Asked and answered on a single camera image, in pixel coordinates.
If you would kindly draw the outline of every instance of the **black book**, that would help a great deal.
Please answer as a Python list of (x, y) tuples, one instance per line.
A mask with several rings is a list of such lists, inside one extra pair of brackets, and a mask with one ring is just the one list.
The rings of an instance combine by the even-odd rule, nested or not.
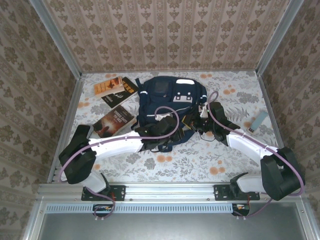
[(131, 98), (138, 91), (138, 87), (132, 81), (130, 81), (129, 78), (122, 78), (122, 82), (124, 86), (124, 91), (109, 94), (102, 97), (106, 104), (108, 104), (109, 107), (112, 109), (124, 102), (125, 100), (127, 100), (128, 98)]

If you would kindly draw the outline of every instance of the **metal floor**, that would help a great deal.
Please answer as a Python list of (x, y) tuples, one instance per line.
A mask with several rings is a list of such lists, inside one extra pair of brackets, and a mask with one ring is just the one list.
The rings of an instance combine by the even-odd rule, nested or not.
[[(253, 203), (252, 210), (260, 208)], [(46, 214), (40, 240), (305, 240), (294, 203), (273, 203), (246, 220), (230, 213)]]

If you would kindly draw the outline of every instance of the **book cover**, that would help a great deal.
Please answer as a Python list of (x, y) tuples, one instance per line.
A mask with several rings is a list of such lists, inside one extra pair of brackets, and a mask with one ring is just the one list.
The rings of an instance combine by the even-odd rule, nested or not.
[(130, 81), (129, 78), (124, 77), (122, 79), (122, 83), (124, 91), (109, 94), (102, 97), (106, 104), (108, 104), (109, 107), (112, 109), (124, 102), (125, 100), (131, 98), (138, 91), (138, 87), (132, 81)]
[(109, 138), (116, 135), (133, 120), (134, 116), (119, 105), (93, 124), (93, 129), (100, 138)]
[(104, 97), (109, 94), (116, 94), (125, 90), (121, 77), (97, 83), (93, 86), (94, 95)]

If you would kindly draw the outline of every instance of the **backpack pocket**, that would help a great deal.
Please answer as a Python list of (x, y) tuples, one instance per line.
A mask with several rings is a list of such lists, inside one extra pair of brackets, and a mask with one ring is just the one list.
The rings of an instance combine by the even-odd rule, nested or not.
[(171, 79), (154, 80), (150, 86), (150, 102), (170, 102), (172, 97), (173, 83)]
[(177, 103), (195, 104), (197, 85), (191, 79), (177, 79), (174, 85), (172, 101)]

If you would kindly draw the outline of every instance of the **beige wallpaper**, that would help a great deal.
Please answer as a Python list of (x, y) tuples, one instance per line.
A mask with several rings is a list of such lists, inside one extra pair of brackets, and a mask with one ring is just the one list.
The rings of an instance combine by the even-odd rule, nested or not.
[(263, 74), (284, 144), (292, 148), (320, 223), (320, 2), (304, 1)]
[(255, 69), (289, 0), (45, 0), (83, 72)]
[(0, 0), (0, 239), (23, 234), (74, 84), (29, 2)]

